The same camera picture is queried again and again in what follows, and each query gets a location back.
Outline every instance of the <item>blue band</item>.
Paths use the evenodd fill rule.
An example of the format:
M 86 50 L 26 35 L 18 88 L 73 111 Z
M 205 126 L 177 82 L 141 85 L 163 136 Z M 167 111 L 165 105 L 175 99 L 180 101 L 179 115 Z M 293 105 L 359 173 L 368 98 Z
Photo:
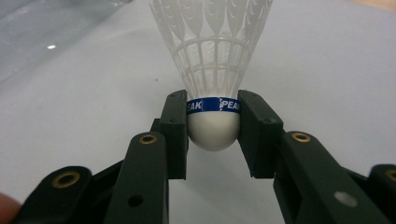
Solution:
M 227 111 L 239 113 L 239 102 L 226 97 L 206 97 L 187 102 L 187 114 L 206 111 Z

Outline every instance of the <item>black plastic bracket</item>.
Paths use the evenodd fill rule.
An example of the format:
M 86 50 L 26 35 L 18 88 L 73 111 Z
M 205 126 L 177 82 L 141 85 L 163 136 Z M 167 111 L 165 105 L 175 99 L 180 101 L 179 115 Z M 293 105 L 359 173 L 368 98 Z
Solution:
M 91 171 L 67 166 L 47 175 L 24 202 L 13 223 L 87 223 Z
M 324 146 L 286 133 L 274 183 L 287 223 L 390 223 Z
M 135 136 L 104 223 L 168 223 L 168 189 L 165 138 L 160 133 Z
M 250 175 L 274 178 L 276 152 L 283 131 L 283 121 L 260 95 L 239 91 L 241 129 L 238 136 Z
M 160 119 L 155 119 L 152 132 L 166 138 L 169 179 L 186 179 L 187 152 L 187 92 L 175 91 L 168 95 Z
M 373 167 L 367 179 L 366 193 L 385 215 L 396 223 L 396 165 Z

